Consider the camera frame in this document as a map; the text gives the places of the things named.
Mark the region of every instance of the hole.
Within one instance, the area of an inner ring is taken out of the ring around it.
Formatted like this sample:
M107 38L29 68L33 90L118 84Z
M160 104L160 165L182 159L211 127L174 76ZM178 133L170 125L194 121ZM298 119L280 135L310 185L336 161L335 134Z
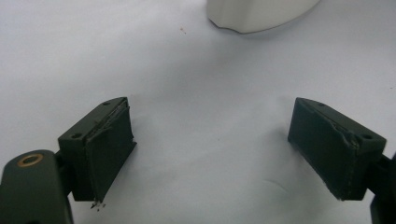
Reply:
M18 166L19 167L28 167L35 165L43 160L43 155L42 154L31 154L23 157L18 161Z
M23 162L23 164L28 164L28 163L32 163L36 160L38 160L38 156L34 155L32 157L28 157L28 158L24 159L22 162Z
M81 133L75 133L72 135L72 138L80 138L82 136Z
M364 139L373 139L373 137L370 134L362 134L361 135Z

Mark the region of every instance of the white table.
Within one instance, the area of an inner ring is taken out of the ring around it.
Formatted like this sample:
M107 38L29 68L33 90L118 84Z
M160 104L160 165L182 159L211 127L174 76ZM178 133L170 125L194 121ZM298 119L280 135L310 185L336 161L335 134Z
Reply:
M396 148L396 1L323 0L266 32L220 30L205 0L0 2L0 166L128 96L138 147L76 224L371 223L287 141L295 97Z

